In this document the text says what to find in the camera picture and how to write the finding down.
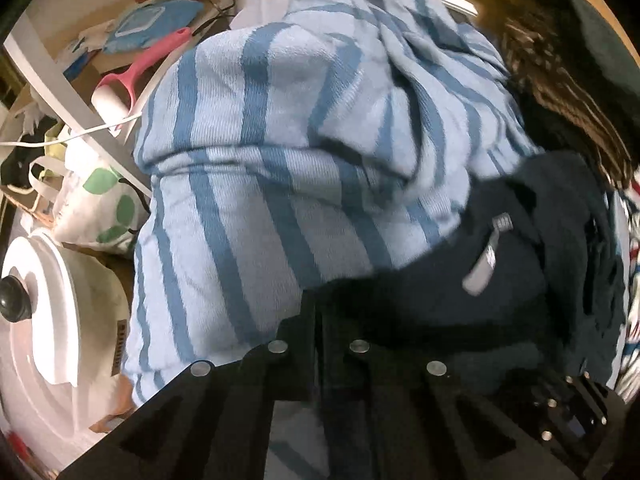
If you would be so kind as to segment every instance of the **white plastic bag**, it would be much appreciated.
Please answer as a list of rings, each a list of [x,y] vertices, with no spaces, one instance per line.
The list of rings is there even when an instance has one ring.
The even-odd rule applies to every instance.
[[[149,216],[146,198],[139,190],[82,139],[68,143],[64,164],[48,156],[37,158],[34,164],[64,176],[60,192],[43,182],[34,185],[54,203],[52,235],[57,242],[130,254]]]

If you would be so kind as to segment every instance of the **white pot lid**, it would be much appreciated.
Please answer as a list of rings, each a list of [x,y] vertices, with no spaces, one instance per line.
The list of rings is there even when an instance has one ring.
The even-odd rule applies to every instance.
[[[73,281],[55,243],[43,231],[7,249],[2,276],[20,279],[31,300],[33,362],[50,384],[78,386],[79,319]]]
[[[49,384],[33,363],[31,319],[11,323],[11,355],[18,381],[31,407],[57,436],[74,436],[73,388],[71,384]]]

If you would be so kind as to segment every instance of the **clothing label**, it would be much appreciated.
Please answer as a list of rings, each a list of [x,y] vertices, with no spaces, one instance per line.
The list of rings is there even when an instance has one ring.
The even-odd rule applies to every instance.
[[[472,296],[479,296],[489,285],[489,280],[494,275],[495,251],[498,249],[500,233],[513,229],[513,223],[508,213],[495,217],[492,220],[492,225],[494,230],[489,237],[489,243],[482,251],[474,268],[462,280],[462,288]]]
[[[116,338],[116,351],[113,355],[113,366],[111,367],[111,377],[120,373],[122,355],[124,354],[124,343],[127,341],[127,320],[118,321],[118,335]]]

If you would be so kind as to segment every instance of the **clutter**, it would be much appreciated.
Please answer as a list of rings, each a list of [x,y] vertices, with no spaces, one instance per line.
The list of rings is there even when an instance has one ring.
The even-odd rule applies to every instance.
[[[640,163],[636,62],[584,0],[530,3],[507,19],[501,46],[527,133],[546,150],[581,153],[613,186],[628,187]]]
[[[68,127],[60,133],[69,135]],[[64,164],[55,158],[36,160],[61,176],[60,190],[33,183],[53,203],[52,236],[68,243],[114,254],[130,254],[138,229],[148,218],[145,197],[81,138],[68,141]]]
[[[20,384],[44,423],[71,438],[113,413],[129,319],[113,271],[36,230],[11,243],[2,275],[19,280],[32,303],[10,339]]]
[[[56,126],[57,120],[44,116],[38,122],[33,135],[23,134],[20,142],[44,142],[45,134]],[[24,148],[16,146],[11,153],[0,164],[0,184],[11,186],[14,190],[31,192],[30,173],[35,177],[40,177],[42,167],[33,165],[32,162],[44,155],[44,148]]]

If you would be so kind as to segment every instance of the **light blue cloth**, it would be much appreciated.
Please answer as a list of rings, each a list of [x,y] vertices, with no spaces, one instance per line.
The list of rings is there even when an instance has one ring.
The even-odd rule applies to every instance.
[[[102,50],[106,54],[116,54],[149,48],[189,25],[203,8],[203,3],[194,0],[158,0],[143,4],[111,31]]]
[[[282,22],[184,54],[134,152],[153,190],[123,367],[135,402],[272,338],[303,289],[441,241],[471,178],[535,150],[507,78],[439,0],[292,0]]]

